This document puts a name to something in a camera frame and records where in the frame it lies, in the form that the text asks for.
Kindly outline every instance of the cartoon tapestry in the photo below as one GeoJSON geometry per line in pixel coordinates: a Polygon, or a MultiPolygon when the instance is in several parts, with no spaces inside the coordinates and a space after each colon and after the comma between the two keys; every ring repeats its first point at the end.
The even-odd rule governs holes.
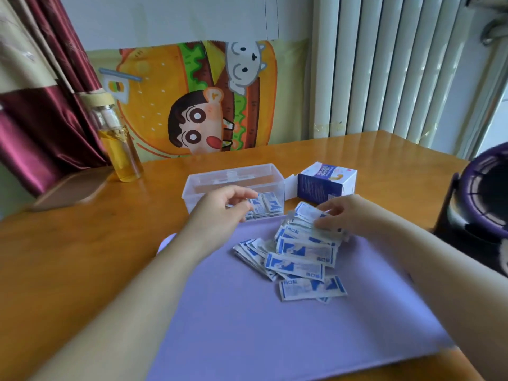
{"type": "Polygon", "coordinates": [[[306,41],[204,41],[88,57],[142,161],[301,139],[306,41]]]}

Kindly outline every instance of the forearm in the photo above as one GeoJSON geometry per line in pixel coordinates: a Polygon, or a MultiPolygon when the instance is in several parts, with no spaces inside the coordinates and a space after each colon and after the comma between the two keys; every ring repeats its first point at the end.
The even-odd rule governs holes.
{"type": "Polygon", "coordinates": [[[175,239],[32,380],[144,379],[198,263],[192,248],[175,239]]]}
{"type": "Polygon", "coordinates": [[[371,239],[410,274],[415,287],[486,380],[508,374],[508,279],[399,217],[371,239]]]}

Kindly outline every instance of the maroon curtain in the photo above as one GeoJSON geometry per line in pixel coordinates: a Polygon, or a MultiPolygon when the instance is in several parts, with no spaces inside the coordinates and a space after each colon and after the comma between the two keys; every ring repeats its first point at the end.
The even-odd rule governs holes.
{"type": "MultiPolygon", "coordinates": [[[[60,0],[10,2],[57,76],[63,74],[76,93],[101,88],[60,0]]],[[[69,173],[108,164],[85,107],[67,83],[60,78],[54,86],[0,94],[1,161],[35,196],[69,173]]]]}

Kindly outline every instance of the curtain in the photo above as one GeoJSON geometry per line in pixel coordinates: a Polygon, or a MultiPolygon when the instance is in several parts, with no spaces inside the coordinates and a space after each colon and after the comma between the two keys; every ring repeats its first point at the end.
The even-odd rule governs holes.
{"type": "Polygon", "coordinates": [[[0,161],[33,195],[108,164],[80,95],[102,92],[60,0],[0,0],[0,161]]]}

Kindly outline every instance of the cartoon boy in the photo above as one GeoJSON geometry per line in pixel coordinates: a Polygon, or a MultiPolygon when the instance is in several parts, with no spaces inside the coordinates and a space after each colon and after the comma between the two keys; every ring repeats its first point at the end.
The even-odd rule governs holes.
{"type": "Polygon", "coordinates": [[[175,101],[168,117],[169,141],[194,155],[219,152],[223,148],[223,96],[219,88],[210,87],[175,101]]]}

